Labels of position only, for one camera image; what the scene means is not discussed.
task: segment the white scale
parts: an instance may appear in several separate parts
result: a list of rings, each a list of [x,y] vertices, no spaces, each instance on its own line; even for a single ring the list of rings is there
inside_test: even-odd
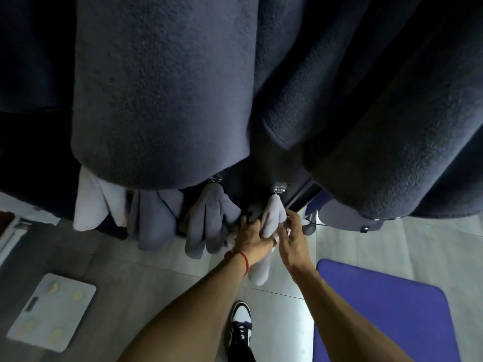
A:
[[[7,333],[7,338],[63,352],[96,286],[47,273]]]

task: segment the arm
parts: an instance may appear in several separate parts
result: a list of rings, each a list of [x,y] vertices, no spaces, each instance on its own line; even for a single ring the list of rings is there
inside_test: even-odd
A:
[[[299,286],[332,362],[412,359],[362,317],[320,277],[313,266],[297,213],[287,210],[287,226],[279,227],[280,255]]]
[[[234,250],[255,264],[268,254],[273,239],[260,239],[260,221],[242,218]],[[119,362],[192,362],[215,359],[233,298],[245,275],[246,262],[233,254],[196,285],[166,306],[130,343]]]

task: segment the hand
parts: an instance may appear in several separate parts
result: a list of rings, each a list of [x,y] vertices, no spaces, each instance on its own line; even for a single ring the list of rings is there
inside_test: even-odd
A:
[[[248,259],[248,264],[252,266],[269,253],[271,248],[276,245],[276,241],[273,237],[268,239],[260,238],[261,224],[259,219],[252,224],[247,222],[246,216],[242,216],[241,220],[233,250],[243,252]]]
[[[290,229],[290,235],[287,233],[287,227]],[[310,259],[307,239],[302,232],[302,221],[297,213],[288,209],[287,221],[279,225],[277,233],[280,237],[281,260],[292,277],[298,271],[315,269]]]

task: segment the tile floor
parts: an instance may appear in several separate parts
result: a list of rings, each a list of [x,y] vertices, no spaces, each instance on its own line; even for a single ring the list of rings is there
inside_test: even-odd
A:
[[[387,221],[359,234],[318,226],[309,238],[312,261],[333,259],[440,287],[446,294],[464,362],[483,355],[483,230],[481,218]],[[97,231],[77,233],[62,220],[35,225],[0,268],[2,361],[115,361],[127,343],[162,307],[220,261],[184,255],[182,239],[157,252]],[[312,359],[313,320],[297,286],[275,256],[269,281],[243,283],[237,298],[254,317],[252,348],[259,361]],[[9,341],[5,335],[45,273],[98,287],[69,348],[61,354]],[[220,346],[217,361],[225,361]]]

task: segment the black and white sneaker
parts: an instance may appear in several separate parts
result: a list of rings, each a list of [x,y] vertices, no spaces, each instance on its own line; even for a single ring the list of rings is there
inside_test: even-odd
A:
[[[250,347],[252,336],[252,314],[245,302],[237,302],[231,313],[231,331],[228,348],[232,343],[243,343]]]

